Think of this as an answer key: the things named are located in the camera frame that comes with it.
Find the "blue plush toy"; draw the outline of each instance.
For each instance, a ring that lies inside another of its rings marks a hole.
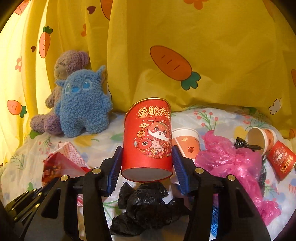
[[[104,65],[97,72],[82,69],[56,81],[63,91],[55,112],[67,137],[80,135],[84,127],[91,134],[107,129],[112,102],[102,90],[104,71]]]

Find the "pink plastic bag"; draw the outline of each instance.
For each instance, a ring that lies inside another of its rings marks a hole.
[[[281,210],[276,202],[263,200],[258,184],[261,155],[249,148],[235,149],[229,139],[215,136],[213,130],[208,131],[202,138],[207,150],[198,153],[195,165],[214,176],[236,176],[257,207],[265,225],[269,225],[281,214]]]

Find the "brown teddy bear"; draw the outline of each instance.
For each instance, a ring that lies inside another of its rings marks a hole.
[[[85,68],[89,63],[89,55],[84,51],[69,50],[64,52],[56,61],[54,66],[54,77],[56,80],[65,80],[71,73]],[[31,129],[51,135],[62,134],[59,117],[55,114],[54,106],[59,101],[62,88],[56,86],[49,97],[45,100],[45,105],[51,109],[48,114],[36,115],[31,119]]]

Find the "orange flower print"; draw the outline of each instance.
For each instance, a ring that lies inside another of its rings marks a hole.
[[[203,7],[203,2],[207,2],[208,0],[184,0],[187,4],[192,4],[197,10],[201,10]]]
[[[22,71],[22,57],[17,59],[17,65],[15,66],[15,70],[19,70],[19,72]]]

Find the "gold bolt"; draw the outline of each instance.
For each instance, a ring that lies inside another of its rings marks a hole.
[[[195,169],[195,172],[198,174],[202,174],[204,172],[204,170],[202,168],[198,167]]]
[[[98,167],[93,169],[93,174],[99,174],[101,172],[101,169],[99,169]]]
[[[68,176],[67,175],[63,175],[61,176],[61,181],[64,182],[64,181],[67,181],[68,180]]]
[[[234,181],[234,180],[235,180],[235,176],[234,176],[234,175],[229,175],[229,176],[228,176],[228,179],[229,179],[230,181]]]

